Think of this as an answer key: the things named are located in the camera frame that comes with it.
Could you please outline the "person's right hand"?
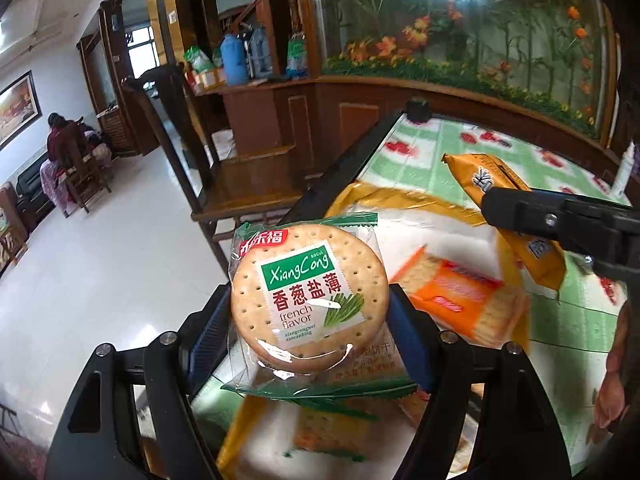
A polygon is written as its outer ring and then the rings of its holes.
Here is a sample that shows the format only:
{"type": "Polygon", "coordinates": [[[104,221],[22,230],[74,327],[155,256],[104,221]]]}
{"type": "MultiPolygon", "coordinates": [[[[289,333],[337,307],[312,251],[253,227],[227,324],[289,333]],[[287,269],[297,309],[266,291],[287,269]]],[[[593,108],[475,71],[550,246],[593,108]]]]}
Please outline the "person's right hand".
{"type": "Polygon", "coordinates": [[[588,432],[588,441],[602,442],[608,427],[626,413],[625,391],[622,383],[622,367],[629,335],[629,301],[618,314],[614,340],[605,364],[605,375],[594,402],[594,423],[588,432]]]}

